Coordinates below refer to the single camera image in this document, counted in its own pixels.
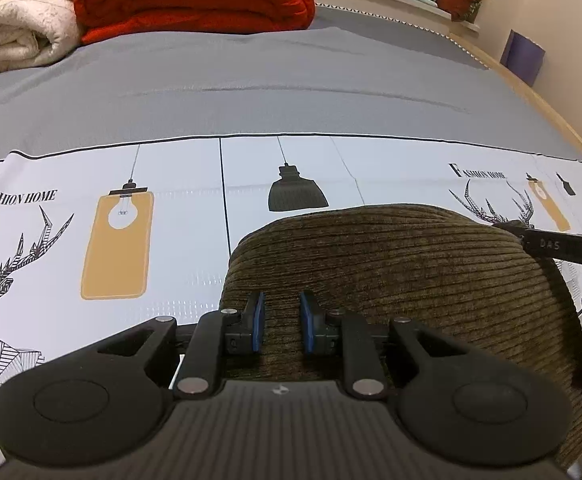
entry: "black circular pad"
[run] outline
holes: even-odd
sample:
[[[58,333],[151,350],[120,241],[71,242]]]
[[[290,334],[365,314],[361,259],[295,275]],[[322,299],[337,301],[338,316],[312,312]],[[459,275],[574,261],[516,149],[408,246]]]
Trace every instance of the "black circular pad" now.
[[[37,413],[52,422],[82,422],[98,416],[108,404],[106,388],[69,379],[49,384],[34,399]]]
[[[86,363],[60,359],[0,388],[0,445],[8,454],[36,465],[84,466],[151,436],[165,412],[161,389],[127,357],[96,355]]]
[[[460,386],[453,394],[453,404],[460,415],[485,424],[512,422],[527,411],[527,397],[516,388],[499,383]]]
[[[423,359],[397,410],[423,446],[471,466],[541,460],[571,423],[571,403],[553,383],[478,351]]]

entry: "black lamp shade illustration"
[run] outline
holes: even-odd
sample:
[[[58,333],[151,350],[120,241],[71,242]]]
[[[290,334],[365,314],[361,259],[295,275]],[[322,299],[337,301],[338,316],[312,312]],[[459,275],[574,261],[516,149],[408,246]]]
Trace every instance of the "black lamp shade illustration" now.
[[[295,166],[280,166],[280,180],[271,185],[269,211],[295,211],[328,207],[324,193],[313,180],[302,178]]]
[[[564,187],[564,190],[567,192],[567,195],[575,196],[575,191],[574,188],[571,187],[571,184],[569,184],[564,178],[562,178],[559,173],[556,173],[556,175],[560,179],[560,182],[562,182],[562,187]]]

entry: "logo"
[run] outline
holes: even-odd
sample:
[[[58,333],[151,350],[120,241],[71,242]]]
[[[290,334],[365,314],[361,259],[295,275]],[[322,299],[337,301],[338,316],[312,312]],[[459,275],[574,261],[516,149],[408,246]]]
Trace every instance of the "logo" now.
[[[278,385],[276,388],[273,388],[271,390],[273,393],[275,393],[276,395],[286,395],[287,393],[289,393],[289,389],[284,386],[283,384]]]
[[[560,242],[558,240],[545,240],[540,238],[540,247],[546,247],[547,249],[560,250]]]
[[[55,200],[56,189],[50,189],[47,191],[37,191],[32,193],[20,193],[10,195],[7,193],[2,193],[0,191],[0,204],[1,205],[14,205],[14,204],[31,204],[35,202],[46,202],[48,200]]]
[[[469,178],[503,178],[507,179],[501,171],[479,171],[479,170],[461,170],[457,164],[449,164],[457,176]]]

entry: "yellow lamp shade illustration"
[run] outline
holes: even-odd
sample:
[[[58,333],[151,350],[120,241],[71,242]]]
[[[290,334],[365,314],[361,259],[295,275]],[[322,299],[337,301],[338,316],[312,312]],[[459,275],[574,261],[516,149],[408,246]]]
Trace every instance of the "yellow lamp shade illustration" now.
[[[569,221],[565,218],[560,209],[558,209],[558,205],[554,202],[554,199],[551,198],[548,192],[546,192],[545,185],[538,179],[530,176],[529,173],[527,173],[527,182],[529,183],[529,187],[533,194],[538,198],[538,200],[540,200],[542,207],[545,208],[549,216],[551,216],[553,221],[556,222],[558,230],[568,231],[571,228]]]
[[[82,270],[84,300],[138,298],[146,291],[153,193],[129,182],[100,197]]]

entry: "purple box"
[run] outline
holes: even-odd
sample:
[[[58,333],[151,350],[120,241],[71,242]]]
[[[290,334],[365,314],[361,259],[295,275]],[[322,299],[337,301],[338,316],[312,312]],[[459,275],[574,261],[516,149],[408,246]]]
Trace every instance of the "purple box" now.
[[[529,38],[511,30],[500,63],[529,86],[536,81],[545,51]]]

